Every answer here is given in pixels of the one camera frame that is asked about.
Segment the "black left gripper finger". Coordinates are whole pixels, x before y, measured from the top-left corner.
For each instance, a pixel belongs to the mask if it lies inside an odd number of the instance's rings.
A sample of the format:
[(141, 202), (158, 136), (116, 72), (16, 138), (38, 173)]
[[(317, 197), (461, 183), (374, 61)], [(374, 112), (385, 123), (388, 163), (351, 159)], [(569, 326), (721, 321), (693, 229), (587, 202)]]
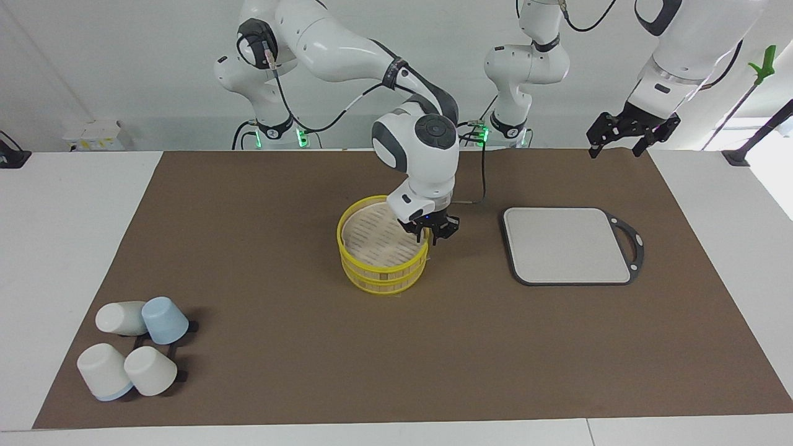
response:
[(615, 117), (611, 113), (601, 113), (587, 130), (590, 147), (587, 152), (592, 159), (598, 157), (605, 145), (612, 142)]
[(647, 129), (633, 147), (633, 155), (641, 156), (652, 145), (665, 143), (677, 129), (679, 121), (666, 121), (653, 130)]

